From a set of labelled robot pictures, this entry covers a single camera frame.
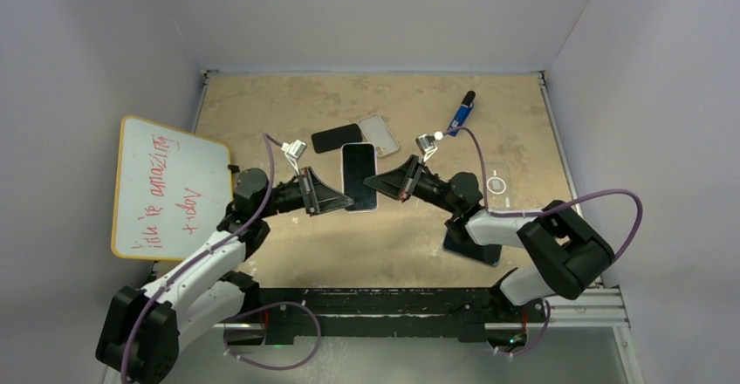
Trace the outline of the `black phone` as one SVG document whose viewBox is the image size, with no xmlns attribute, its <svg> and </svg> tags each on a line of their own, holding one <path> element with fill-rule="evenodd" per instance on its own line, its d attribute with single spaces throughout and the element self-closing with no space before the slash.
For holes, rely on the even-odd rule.
<svg viewBox="0 0 740 384">
<path fill-rule="evenodd" d="M 372 143 L 349 143 L 340 149 L 342 192 L 353 199 L 347 212 L 368 212 L 378 208 L 377 192 L 365 179 L 376 175 L 376 150 Z"/>
</svg>

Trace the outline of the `dark blue phone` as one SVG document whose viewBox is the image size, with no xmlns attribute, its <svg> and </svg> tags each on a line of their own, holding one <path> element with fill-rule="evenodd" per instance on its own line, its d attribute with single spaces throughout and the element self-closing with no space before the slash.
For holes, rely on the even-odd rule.
<svg viewBox="0 0 740 384">
<path fill-rule="evenodd" d="M 488 266 L 498 266 L 502 253 L 501 245 L 479 245 L 470 240 L 458 242 L 450 234 L 445 235 L 442 247 L 447 252 Z"/>
</svg>

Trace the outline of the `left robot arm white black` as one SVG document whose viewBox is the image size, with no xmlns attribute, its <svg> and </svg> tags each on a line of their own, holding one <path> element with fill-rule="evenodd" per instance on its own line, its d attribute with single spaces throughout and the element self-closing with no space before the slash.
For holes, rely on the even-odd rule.
<svg viewBox="0 0 740 384">
<path fill-rule="evenodd" d="M 182 349 L 201 334 L 224 320 L 248 322 L 264 311 L 259 284 L 236 268 L 269 235 L 267 217 L 298 209 L 318 216 L 353 204 L 312 168 L 278 184 L 259 168 L 240 172 L 225 216 L 204 245 L 161 278 L 115 293 L 96 359 L 125 383 L 162 382 Z"/>
</svg>

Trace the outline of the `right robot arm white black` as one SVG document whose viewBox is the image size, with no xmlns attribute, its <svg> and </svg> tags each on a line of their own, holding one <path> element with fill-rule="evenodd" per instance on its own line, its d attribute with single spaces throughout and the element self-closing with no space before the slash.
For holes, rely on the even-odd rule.
<svg viewBox="0 0 740 384">
<path fill-rule="evenodd" d="M 459 255 L 483 260 L 490 247 L 525 250 L 532 264 L 513 269 L 491 288 L 490 309 L 502 320 L 513 319 L 532 300 L 578 298 L 616 260 L 613 247 L 564 202 L 553 201 L 535 216 L 494 216 L 483 206 L 476 175 L 459 172 L 444 181 L 416 155 L 364 184 L 399 202 L 415 197 L 448 211 L 445 226 Z"/>
</svg>

